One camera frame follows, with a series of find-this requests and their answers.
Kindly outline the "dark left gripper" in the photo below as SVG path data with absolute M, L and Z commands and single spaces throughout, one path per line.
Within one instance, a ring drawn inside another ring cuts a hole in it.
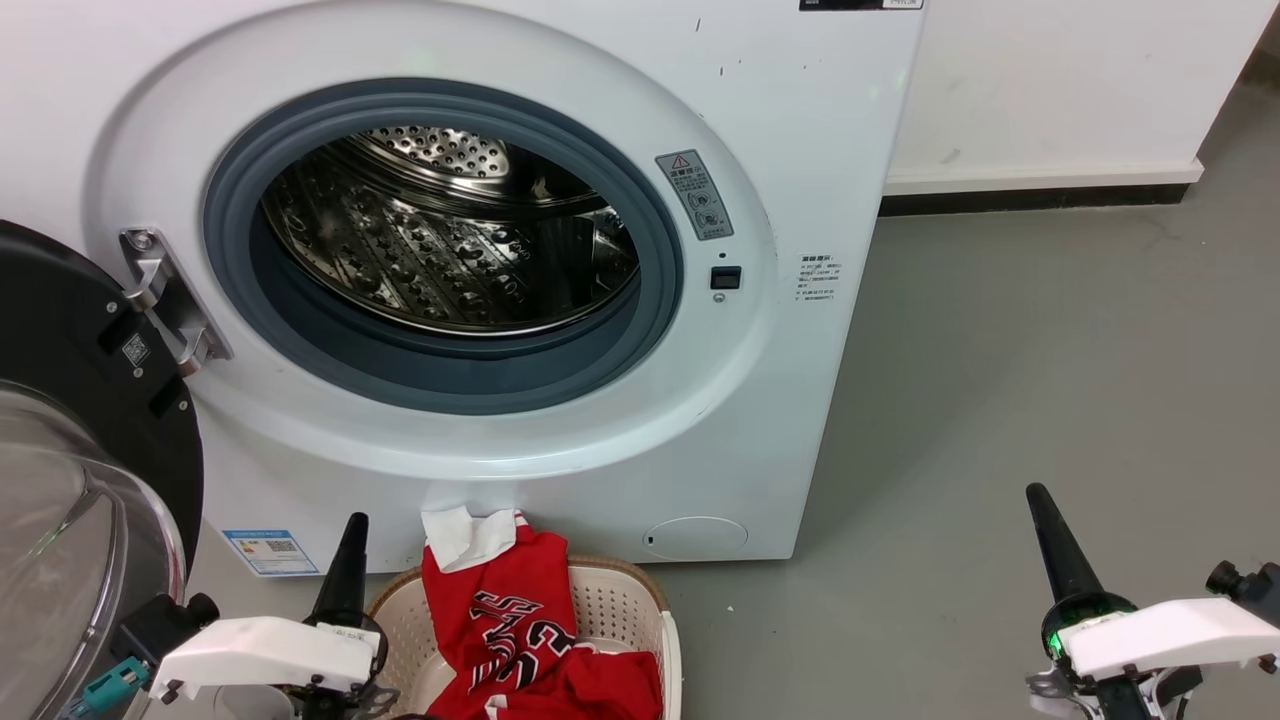
M 288 696 L 297 719 L 389 719 L 401 691 L 383 683 L 390 643 L 378 621 L 365 614 L 369 515 L 352 514 L 305 625 L 371 643 L 375 650 L 370 678 L 346 691 L 321 688 L 316 682 L 291 685 Z

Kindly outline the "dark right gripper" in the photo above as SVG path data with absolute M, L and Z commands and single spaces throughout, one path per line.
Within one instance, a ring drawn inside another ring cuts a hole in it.
M 1135 612 L 1108 592 L 1043 484 L 1027 486 L 1027 503 L 1053 601 L 1041 626 L 1048 671 L 1025 679 L 1033 710 L 1057 719 L 1184 719 L 1204 676 L 1197 666 L 1166 667 L 1098 679 L 1076 671 L 1068 655 L 1069 632 Z

